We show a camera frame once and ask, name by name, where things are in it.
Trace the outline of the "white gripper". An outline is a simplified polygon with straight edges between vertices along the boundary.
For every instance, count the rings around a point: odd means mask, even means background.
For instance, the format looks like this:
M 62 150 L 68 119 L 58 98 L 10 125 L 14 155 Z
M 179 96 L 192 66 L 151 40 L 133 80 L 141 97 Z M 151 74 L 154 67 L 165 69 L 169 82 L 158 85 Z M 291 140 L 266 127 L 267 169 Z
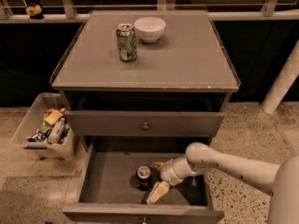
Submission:
M 180 184 L 187 176 L 187 163 L 184 158 L 171 159 L 165 163 L 158 161 L 152 166 L 157 171 L 161 170 L 160 177 L 163 181 L 155 183 L 147 198 L 147 204 L 156 203 L 169 191 L 170 186 Z

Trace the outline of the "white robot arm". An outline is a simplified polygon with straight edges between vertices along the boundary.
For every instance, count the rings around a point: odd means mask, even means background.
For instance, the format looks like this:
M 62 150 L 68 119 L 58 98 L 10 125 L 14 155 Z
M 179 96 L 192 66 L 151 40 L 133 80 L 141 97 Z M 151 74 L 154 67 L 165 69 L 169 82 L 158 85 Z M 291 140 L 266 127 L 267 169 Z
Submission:
M 161 179 L 147 199 L 156 203 L 187 177 L 218 169 L 270 196 L 268 224 L 299 224 L 299 155 L 280 165 L 221 153 L 202 143 L 187 146 L 185 154 L 157 162 Z

